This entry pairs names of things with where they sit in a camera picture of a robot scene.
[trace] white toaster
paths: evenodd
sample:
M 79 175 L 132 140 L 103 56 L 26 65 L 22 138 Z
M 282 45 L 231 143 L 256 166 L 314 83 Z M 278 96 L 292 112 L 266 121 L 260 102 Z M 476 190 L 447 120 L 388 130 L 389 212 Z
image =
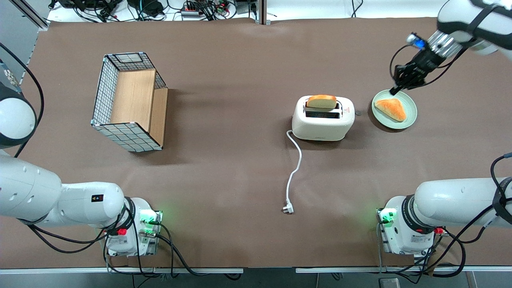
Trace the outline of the white toaster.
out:
M 301 97 L 295 106 L 291 123 L 293 134 L 304 140 L 339 141 L 345 137 L 355 119 L 351 100 L 336 97 L 334 109 L 308 108 L 311 96 Z

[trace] green led light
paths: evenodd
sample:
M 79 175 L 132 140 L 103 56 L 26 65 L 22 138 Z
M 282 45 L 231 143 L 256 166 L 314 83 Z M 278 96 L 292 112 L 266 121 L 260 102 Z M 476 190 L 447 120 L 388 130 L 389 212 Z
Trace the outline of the green led light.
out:
M 141 221 L 149 222 L 149 221 L 155 220 L 155 218 L 156 218 L 156 213 L 155 213 L 155 211 L 153 211 L 151 209 L 144 209 L 144 210 L 140 211 L 140 220 Z

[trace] bread slice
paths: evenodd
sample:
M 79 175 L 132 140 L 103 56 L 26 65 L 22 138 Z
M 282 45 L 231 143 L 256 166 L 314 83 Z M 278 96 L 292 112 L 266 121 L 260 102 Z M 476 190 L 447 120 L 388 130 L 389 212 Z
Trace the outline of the bread slice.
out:
M 398 122 L 402 122 L 407 118 L 402 102 L 397 98 L 377 100 L 375 107 Z
M 306 107 L 334 109 L 336 108 L 336 97 L 331 95 L 311 96 L 306 102 Z

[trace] plate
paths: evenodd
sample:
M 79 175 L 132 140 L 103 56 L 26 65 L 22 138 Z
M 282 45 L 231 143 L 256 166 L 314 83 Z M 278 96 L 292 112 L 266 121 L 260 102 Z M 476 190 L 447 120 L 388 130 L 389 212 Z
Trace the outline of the plate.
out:
M 403 109 L 406 111 L 407 116 L 404 121 L 398 122 L 375 107 L 376 101 L 389 98 L 397 98 L 402 102 Z M 403 93 L 402 91 L 399 91 L 394 96 L 389 93 L 389 90 L 380 91 L 373 98 L 372 111 L 373 115 L 375 115 L 375 118 L 377 118 L 377 120 L 382 125 L 392 129 L 405 129 L 411 126 L 414 121 L 416 121 L 416 117 L 418 117 L 418 109 L 416 108 L 416 104 L 414 104 L 414 101 L 409 97 L 409 95 Z

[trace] brown tablecloth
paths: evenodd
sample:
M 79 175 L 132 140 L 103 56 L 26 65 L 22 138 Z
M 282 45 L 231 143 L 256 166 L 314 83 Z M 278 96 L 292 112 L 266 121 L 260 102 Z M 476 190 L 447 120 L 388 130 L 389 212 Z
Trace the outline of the brown tablecloth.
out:
M 45 115 L 20 157 L 64 183 L 114 182 L 146 199 L 164 211 L 190 266 L 375 266 L 376 208 L 423 181 L 488 177 L 492 160 L 512 143 L 512 65 L 498 53 L 468 52 L 434 84 L 407 92 L 418 118 L 405 131 L 373 120 L 369 104 L 392 86 L 390 58 L 411 31 L 429 37 L 435 20 L 52 23 L 29 65 L 45 92 Z M 103 55 L 137 51 L 172 89 L 163 151 L 127 152 L 89 124 Z M 396 63 L 414 53 L 403 51 Z M 37 109 L 28 77 L 23 89 Z M 362 115 L 342 141 L 299 141 L 295 214 L 284 215 L 298 158 L 285 132 L 298 98 L 311 94 L 347 97 Z M 510 164 L 497 174 L 510 175 Z M 1 225 L 0 268 L 104 266 L 98 244 L 63 255 L 15 219 Z M 53 231 L 94 236 L 87 226 Z M 511 265 L 511 236 L 488 229 L 467 245 L 467 264 Z M 144 265 L 169 266 L 168 255 L 161 249 Z M 410 263 L 385 256 L 386 265 Z

